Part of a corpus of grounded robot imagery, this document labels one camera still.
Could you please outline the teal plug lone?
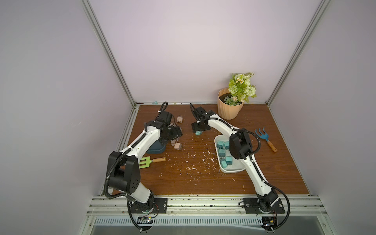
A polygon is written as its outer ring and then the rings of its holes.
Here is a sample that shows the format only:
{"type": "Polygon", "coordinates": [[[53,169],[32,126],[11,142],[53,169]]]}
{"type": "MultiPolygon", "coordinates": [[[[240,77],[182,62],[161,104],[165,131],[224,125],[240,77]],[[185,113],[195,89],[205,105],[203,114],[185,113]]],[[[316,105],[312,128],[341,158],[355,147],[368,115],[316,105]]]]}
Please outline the teal plug lone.
{"type": "Polygon", "coordinates": [[[224,148],[225,148],[226,150],[230,149],[230,142],[229,142],[229,141],[224,142],[223,145],[224,145],[224,148]]]}

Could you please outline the dark teal storage tray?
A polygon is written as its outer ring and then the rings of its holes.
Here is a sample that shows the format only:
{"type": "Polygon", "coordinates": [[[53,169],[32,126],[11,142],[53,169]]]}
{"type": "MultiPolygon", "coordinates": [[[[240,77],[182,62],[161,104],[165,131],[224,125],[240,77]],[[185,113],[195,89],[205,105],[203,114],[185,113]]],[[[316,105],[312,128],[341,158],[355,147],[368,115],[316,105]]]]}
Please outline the dark teal storage tray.
{"type": "Polygon", "coordinates": [[[162,144],[160,141],[154,142],[147,150],[147,154],[161,154],[165,151],[166,144],[162,144]]]}

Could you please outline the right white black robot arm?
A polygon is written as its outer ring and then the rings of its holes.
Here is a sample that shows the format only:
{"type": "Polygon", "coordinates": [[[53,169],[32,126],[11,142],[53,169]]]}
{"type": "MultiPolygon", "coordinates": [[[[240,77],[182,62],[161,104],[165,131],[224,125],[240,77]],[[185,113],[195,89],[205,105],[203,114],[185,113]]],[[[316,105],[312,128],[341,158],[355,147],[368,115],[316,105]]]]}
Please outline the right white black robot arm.
{"type": "Polygon", "coordinates": [[[194,107],[190,104],[190,110],[196,122],[192,124],[194,132],[216,129],[229,139],[229,151],[234,159],[242,163],[250,177],[258,198],[258,211],[265,216],[261,218],[260,225],[267,232],[275,232],[288,220],[291,212],[291,204],[287,195],[270,184],[260,169],[255,154],[260,150],[261,142],[257,134],[245,128],[237,128],[212,110],[206,111],[202,107],[194,107]],[[285,218],[278,222],[277,209],[284,206],[278,195],[281,193],[287,203],[285,218]]]}

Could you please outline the peach ribbed flower pot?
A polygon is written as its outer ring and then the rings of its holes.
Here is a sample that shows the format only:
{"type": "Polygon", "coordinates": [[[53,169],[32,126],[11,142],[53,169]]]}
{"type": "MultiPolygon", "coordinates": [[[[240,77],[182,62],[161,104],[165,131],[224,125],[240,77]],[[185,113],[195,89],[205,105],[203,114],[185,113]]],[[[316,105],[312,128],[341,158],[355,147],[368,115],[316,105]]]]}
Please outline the peach ribbed flower pot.
{"type": "Polygon", "coordinates": [[[231,120],[237,117],[238,113],[243,107],[243,103],[240,105],[236,106],[230,106],[226,104],[225,102],[222,101],[221,97],[228,94],[228,88],[223,88],[218,92],[217,95],[217,110],[218,110],[218,115],[226,120],[231,120]]]}

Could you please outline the brown plug far single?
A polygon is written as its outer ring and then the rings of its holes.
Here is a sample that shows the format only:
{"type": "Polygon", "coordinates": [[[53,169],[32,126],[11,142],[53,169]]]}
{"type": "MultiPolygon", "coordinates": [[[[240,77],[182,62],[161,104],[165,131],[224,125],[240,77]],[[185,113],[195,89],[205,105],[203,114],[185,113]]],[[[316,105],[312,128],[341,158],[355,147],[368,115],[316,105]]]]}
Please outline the brown plug far single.
{"type": "Polygon", "coordinates": [[[183,122],[183,117],[182,116],[178,116],[176,121],[178,123],[182,123],[183,122]]]}

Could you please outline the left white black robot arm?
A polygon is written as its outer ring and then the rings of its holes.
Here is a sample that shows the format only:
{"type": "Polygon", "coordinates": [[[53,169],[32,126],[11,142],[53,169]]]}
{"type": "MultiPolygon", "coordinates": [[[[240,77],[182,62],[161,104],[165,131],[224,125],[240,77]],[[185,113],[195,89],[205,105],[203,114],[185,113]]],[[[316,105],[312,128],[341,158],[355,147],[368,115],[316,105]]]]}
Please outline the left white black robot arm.
{"type": "Polygon", "coordinates": [[[171,140],[183,134],[180,127],[171,124],[173,114],[166,111],[168,102],[163,102],[155,119],[146,122],[142,133],[120,152],[112,152],[108,158],[103,194],[108,199],[127,198],[127,212],[133,225],[142,233],[151,229],[140,226],[131,212],[131,203],[143,211],[153,212],[159,208],[154,203],[154,194],[141,183],[139,163],[154,143],[165,147],[171,140]]]}

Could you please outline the brown plug near front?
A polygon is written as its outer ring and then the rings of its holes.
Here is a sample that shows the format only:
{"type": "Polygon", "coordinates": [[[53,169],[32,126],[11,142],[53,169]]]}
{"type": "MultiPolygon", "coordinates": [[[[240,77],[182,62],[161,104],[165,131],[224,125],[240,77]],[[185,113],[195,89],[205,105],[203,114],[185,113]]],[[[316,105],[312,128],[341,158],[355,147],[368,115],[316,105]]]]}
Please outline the brown plug near front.
{"type": "Polygon", "coordinates": [[[174,149],[176,150],[182,150],[183,145],[181,143],[175,143],[174,149]]]}

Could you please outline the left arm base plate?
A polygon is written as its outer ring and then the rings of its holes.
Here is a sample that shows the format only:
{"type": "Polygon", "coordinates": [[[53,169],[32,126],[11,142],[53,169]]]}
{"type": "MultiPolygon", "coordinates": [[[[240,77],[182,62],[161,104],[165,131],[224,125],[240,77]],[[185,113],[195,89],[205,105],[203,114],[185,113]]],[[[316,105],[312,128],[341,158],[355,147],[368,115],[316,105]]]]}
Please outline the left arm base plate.
{"type": "Polygon", "coordinates": [[[138,201],[128,202],[131,213],[148,214],[148,213],[166,213],[168,206],[167,198],[153,198],[146,203],[140,203],[138,201]]]}

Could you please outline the green artificial flower plant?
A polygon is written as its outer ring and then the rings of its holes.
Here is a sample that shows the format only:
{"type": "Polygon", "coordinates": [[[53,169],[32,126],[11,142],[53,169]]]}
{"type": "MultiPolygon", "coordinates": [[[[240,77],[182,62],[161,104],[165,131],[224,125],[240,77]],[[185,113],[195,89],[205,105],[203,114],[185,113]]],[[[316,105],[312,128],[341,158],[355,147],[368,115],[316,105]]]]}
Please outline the green artificial flower plant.
{"type": "Polygon", "coordinates": [[[229,94],[224,98],[224,103],[230,106],[238,106],[249,103],[249,98],[256,98],[256,86],[251,84],[251,78],[255,74],[234,73],[229,81],[229,94]]]}

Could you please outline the white oval storage tray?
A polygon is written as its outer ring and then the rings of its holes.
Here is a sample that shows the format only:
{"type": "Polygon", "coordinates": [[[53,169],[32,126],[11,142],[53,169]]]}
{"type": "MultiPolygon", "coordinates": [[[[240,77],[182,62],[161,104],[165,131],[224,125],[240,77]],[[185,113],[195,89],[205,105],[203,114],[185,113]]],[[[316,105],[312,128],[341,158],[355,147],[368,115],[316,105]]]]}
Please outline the white oval storage tray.
{"type": "MultiPolygon", "coordinates": [[[[227,138],[224,135],[218,135],[214,138],[214,145],[216,147],[216,142],[223,141],[227,142],[229,141],[229,138],[227,138]]],[[[223,173],[238,173],[245,170],[244,165],[239,161],[236,160],[230,153],[230,150],[226,149],[218,149],[216,148],[216,155],[217,160],[219,164],[219,168],[223,173]]]]}

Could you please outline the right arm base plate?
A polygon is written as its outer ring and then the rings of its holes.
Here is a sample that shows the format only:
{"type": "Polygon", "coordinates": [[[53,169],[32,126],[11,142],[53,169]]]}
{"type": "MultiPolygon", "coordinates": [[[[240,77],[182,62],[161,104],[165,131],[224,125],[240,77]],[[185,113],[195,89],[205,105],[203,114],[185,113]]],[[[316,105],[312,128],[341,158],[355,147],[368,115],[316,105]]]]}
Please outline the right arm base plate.
{"type": "Polygon", "coordinates": [[[249,214],[274,214],[285,213],[286,209],[279,198],[274,204],[258,198],[243,198],[242,205],[249,214]]]}

